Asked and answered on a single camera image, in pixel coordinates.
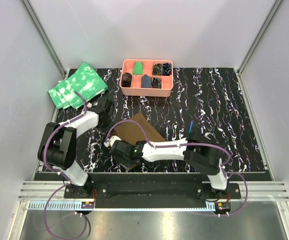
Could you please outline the brown cloth napkin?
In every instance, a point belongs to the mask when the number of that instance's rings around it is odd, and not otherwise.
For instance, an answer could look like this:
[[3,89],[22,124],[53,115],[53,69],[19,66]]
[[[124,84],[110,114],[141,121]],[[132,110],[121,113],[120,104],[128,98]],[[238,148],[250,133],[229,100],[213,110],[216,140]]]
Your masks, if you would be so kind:
[[109,153],[114,159],[114,155],[128,155],[132,159],[145,161],[143,149],[147,141],[164,142],[165,138],[146,120],[141,112],[135,114],[128,121],[123,121],[117,125],[112,136],[118,136],[121,140],[114,142]]

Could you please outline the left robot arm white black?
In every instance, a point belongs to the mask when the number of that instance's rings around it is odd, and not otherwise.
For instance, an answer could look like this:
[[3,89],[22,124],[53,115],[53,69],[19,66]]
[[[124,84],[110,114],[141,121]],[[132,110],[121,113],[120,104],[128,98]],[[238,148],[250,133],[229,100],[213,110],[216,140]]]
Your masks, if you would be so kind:
[[79,115],[45,126],[37,158],[47,169],[64,174],[81,198],[89,197],[93,186],[87,182],[88,174],[76,161],[77,138],[91,129],[108,127],[113,109],[111,100],[100,98],[96,105],[87,107]]

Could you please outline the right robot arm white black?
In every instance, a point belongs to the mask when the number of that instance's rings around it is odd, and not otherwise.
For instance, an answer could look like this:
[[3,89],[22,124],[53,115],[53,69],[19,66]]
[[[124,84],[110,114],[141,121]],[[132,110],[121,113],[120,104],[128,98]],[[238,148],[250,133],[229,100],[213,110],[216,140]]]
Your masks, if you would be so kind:
[[183,161],[208,177],[211,192],[216,198],[223,198],[230,191],[225,163],[221,160],[221,153],[226,154],[229,160],[229,152],[198,133],[192,132],[188,137],[175,141],[142,140],[134,145],[114,135],[107,144],[112,158],[127,170],[142,163]]

